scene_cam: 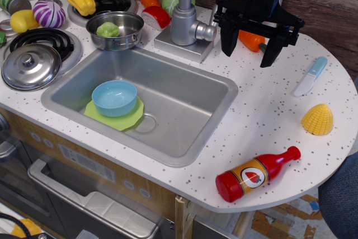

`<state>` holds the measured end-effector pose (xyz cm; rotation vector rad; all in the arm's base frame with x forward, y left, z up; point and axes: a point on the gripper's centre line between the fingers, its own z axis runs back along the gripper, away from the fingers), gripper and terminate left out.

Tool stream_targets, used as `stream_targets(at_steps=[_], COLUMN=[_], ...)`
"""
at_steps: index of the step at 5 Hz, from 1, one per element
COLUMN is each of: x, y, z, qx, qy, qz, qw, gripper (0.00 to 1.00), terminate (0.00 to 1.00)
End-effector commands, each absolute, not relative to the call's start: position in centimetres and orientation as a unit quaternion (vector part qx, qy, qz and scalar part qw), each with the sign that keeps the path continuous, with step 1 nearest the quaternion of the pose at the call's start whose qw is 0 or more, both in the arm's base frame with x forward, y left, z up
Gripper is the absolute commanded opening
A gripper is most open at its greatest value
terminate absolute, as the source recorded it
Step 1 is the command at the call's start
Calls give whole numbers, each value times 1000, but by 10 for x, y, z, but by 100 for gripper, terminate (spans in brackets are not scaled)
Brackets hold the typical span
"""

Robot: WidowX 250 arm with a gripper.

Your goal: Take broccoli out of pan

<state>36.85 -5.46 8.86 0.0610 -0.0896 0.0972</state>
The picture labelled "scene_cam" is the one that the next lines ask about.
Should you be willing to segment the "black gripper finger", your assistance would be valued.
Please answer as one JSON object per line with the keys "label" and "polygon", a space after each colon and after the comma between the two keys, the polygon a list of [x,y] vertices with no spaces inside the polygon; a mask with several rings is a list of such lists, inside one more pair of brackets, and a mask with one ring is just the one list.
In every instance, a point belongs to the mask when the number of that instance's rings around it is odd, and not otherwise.
{"label": "black gripper finger", "polygon": [[261,68],[266,68],[272,66],[282,48],[286,44],[287,34],[278,34],[271,38],[269,38],[268,44],[266,46],[262,61],[261,61]]}
{"label": "black gripper finger", "polygon": [[236,47],[238,34],[238,26],[233,21],[224,18],[220,24],[220,38],[222,52],[228,57]]}

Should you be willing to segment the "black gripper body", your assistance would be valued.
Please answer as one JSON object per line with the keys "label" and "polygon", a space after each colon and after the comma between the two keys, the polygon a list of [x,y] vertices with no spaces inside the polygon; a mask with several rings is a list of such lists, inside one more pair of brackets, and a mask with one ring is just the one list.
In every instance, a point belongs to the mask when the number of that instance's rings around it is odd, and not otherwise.
{"label": "black gripper body", "polygon": [[239,30],[271,38],[287,34],[285,46],[295,45],[304,21],[284,10],[279,0],[216,0],[214,15],[219,24],[224,18]]}

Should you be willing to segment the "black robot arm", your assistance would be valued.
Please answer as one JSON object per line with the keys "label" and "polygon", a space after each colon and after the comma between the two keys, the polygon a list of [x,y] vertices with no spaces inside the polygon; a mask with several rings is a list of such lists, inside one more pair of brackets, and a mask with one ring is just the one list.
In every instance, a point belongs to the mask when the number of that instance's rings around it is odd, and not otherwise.
{"label": "black robot arm", "polygon": [[304,20],[282,8],[279,0],[216,0],[222,52],[231,56],[241,30],[268,38],[260,67],[271,66],[282,48],[295,45]]}

